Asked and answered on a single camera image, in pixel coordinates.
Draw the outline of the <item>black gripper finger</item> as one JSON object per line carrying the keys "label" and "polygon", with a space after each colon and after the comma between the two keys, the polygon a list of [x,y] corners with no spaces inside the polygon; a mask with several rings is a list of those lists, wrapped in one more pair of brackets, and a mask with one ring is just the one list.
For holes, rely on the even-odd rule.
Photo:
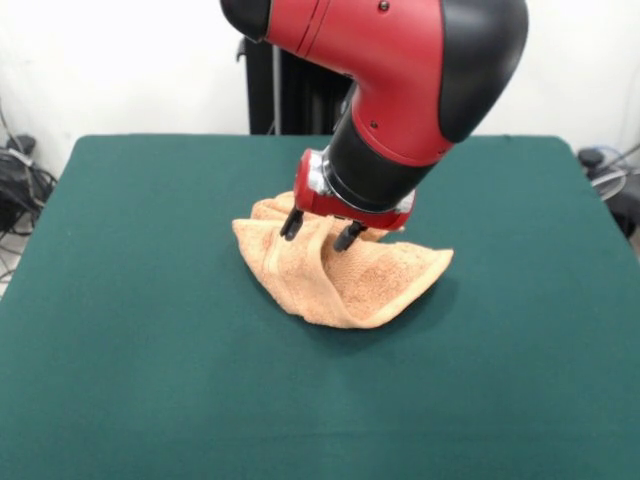
{"label": "black gripper finger", "polygon": [[293,241],[304,223],[304,212],[294,206],[287,216],[279,235],[286,241]]}
{"label": "black gripper finger", "polygon": [[347,251],[355,240],[366,231],[366,226],[358,221],[353,221],[347,225],[337,236],[333,243],[335,251]]}

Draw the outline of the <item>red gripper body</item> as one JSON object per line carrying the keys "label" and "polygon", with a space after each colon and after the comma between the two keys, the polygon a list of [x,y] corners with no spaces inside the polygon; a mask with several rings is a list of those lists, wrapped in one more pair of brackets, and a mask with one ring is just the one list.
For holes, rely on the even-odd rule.
{"label": "red gripper body", "polygon": [[324,175],[327,164],[324,151],[306,149],[300,159],[294,182],[294,203],[298,210],[316,216],[333,216],[357,221],[368,228],[402,230],[415,205],[416,190],[411,191],[393,209],[385,212],[358,210],[340,198]]}

